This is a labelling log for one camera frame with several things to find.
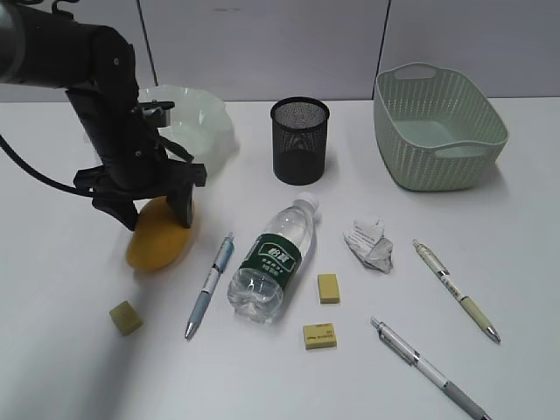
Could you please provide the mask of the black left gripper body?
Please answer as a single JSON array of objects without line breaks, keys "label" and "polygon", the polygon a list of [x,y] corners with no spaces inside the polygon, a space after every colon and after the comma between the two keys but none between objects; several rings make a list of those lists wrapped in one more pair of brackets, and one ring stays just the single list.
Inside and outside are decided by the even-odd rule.
[{"label": "black left gripper body", "polygon": [[93,89],[66,91],[73,110],[101,160],[74,177],[77,189],[94,198],[135,201],[166,196],[181,186],[203,187],[203,164],[144,119],[137,98],[111,98]]}]

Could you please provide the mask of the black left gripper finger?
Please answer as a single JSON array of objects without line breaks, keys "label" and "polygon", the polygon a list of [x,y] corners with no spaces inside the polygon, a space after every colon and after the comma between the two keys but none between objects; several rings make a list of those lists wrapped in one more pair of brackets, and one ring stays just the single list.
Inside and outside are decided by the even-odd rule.
[{"label": "black left gripper finger", "polygon": [[92,205],[95,209],[117,219],[129,231],[135,230],[139,214],[133,201],[94,198]]},{"label": "black left gripper finger", "polygon": [[193,223],[193,185],[186,184],[166,195],[166,203],[183,228]]}]

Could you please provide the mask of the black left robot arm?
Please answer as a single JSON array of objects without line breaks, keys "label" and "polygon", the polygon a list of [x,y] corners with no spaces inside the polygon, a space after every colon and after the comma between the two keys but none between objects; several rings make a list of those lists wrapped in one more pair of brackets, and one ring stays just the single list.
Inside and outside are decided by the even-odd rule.
[{"label": "black left robot arm", "polygon": [[205,185],[207,170],[158,132],[174,102],[138,100],[135,50],[117,30],[79,23],[56,3],[50,11],[37,5],[1,3],[1,82],[64,89],[101,165],[77,171],[65,185],[31,167],[6,141],[3,151],[39,182],[89,197],[129,230],[139,218],[136,201],[160,197],[189,228],[193,188]]}]

